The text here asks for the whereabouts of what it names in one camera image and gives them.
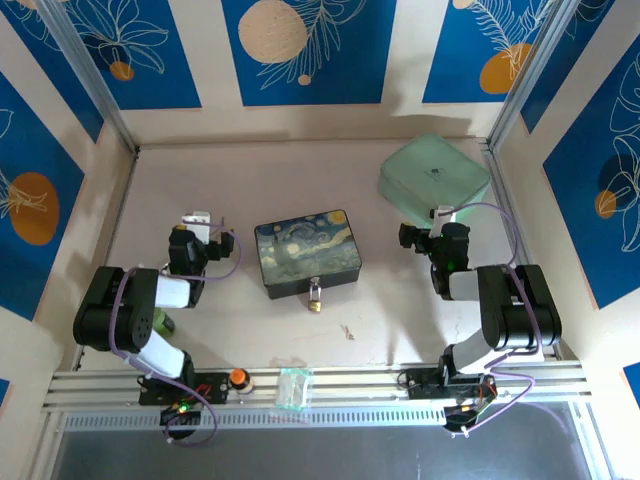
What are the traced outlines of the starry night painted tin box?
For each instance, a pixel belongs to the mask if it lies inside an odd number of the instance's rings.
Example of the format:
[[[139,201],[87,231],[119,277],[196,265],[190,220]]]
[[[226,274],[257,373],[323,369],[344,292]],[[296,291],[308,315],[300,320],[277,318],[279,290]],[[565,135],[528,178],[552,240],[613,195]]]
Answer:
[[[258,225],[254,237],[270,299],[354,283],[361,255],[345,210]]]

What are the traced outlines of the mint green zip case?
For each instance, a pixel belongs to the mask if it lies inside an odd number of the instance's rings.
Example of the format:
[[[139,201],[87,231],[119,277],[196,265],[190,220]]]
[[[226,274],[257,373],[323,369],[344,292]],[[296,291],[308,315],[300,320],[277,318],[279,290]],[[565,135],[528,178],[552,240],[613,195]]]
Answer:
[[[389,156],[381,165],[380,194],[412,223],[430,227],[430,212],[481,200],[489,171],[436,134],[425,134]]]

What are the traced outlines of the green cylindrical object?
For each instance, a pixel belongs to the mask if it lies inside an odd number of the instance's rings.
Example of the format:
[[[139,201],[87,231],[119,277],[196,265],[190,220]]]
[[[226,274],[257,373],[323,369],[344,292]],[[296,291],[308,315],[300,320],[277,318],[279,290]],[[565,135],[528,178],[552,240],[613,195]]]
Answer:
[[[171,336],[175,331],[175,323],[161,308],[154,309],[152,327],[163,337]]]

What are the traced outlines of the orange capped small bottle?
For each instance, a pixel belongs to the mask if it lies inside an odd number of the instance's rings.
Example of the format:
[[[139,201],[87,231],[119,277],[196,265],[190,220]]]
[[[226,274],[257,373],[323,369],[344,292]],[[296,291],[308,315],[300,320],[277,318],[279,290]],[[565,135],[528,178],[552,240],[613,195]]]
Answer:
[[[255,387],[253,377],[245,369],[233,369],[229,374],[228,380],[230,388],[241,395],[251,393]]]

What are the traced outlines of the aluminium side rail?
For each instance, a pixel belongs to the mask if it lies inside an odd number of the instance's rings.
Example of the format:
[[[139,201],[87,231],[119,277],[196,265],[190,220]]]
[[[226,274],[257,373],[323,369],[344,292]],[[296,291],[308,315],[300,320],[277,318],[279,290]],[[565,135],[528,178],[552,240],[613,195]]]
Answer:
[[[507,298],[507,305],[504,308],[498,307],[498,312],[506,313],[507,323],[515,326],[516,347],[531,347],[531,354],[533,351],[545,354],[547,350],[556,350],[560,341],[562,326],[559,314],[541,267],[527,262],[524,243],[504,182],[494,155],[487,146],[483,151],[483,157],[491,175],[492,189],[497,201],[496,208],[506,225],[512,250],[512,256],[506,262],[507,272],[504,273],[506,283],[510,283],[511,286],[502,286],[502,289],[506,290],[506,295],[514,293],[521,301],[521,305],[515,305]]]

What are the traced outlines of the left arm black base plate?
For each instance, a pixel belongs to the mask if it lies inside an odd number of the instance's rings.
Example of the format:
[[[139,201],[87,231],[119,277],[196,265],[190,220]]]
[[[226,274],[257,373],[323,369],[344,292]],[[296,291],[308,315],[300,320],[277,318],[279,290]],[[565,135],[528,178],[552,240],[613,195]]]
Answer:
[[[229,393],[228,377],[227,373],[196,373],[190,387],[210,404],[225,404]],[[139,404],[143,406],[168,407],[181,400],[195,402],[191,394],[157,379],[146,379],[140,375],[137,383],[140,387]]]

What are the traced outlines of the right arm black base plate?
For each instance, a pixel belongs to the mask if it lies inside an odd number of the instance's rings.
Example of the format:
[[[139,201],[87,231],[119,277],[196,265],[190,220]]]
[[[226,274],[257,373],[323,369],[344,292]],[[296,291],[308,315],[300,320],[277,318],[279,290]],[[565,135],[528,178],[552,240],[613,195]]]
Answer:
[[[492,377],[484,374],[460,374],[451,376],[437,368],[410,368],[404,371],[411,400],[494,400],[496,388],[490,384]]]

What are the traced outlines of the blue floral wall panel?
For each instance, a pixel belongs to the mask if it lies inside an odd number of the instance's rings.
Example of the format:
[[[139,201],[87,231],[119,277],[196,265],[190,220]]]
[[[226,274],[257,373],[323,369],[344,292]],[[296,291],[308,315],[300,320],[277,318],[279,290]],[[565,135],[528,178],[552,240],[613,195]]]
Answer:
[[[0,307],[35,318],[83,180],[0,73]]]
[[[543,168],[598,307],[640,287],[640,36]]]
[[[397,0],[221,0],[246,107],[378,104]]]
[[[555,0],[449,0],[423,102],[506,98]]]
[[[57,1],[120,109],[201,106],[168,0]],[[34,0],[0,0],[0,13],[63,98],[93,109]]]

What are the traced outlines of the aluminium frame rail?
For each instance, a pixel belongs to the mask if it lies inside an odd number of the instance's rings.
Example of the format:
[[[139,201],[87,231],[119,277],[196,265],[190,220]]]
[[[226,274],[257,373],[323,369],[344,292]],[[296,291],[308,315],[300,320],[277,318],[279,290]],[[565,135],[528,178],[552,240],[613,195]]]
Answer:
[[[528,375],[536,385],[526,401],[586,400],[591,388],[577,361],[513,364],[503,369]],[[309,388],[311,407],[387,406],[409,401],[397,384],[398,368],[317,368]],[[231,393],[225,409],[270,408],[275,404],[280,371],[254,369],[254,390],[247,396]],[[44,397],[45,412],[133,410],[139,406],[138,374],[132,370],[57,372]]]

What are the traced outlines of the aluminium frame post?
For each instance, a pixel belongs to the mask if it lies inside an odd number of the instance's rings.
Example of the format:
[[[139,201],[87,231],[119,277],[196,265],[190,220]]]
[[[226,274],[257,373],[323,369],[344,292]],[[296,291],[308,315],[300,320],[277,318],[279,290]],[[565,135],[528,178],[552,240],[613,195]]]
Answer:
[[[126,126],[113,95],[67,15],[64,6],[56,0],[34,0],[34,3],[67,63],[74,71],[101,116],[115,130],[119,140],[136,156],[139,145],[135,142]]]
[[[580,0],[553,0],[551,11],[527,56],[523,69],[516,77],[489,135],[490,151],[497,151],[520,115],[524,102],[544,70],[551,54],[563,35]]]

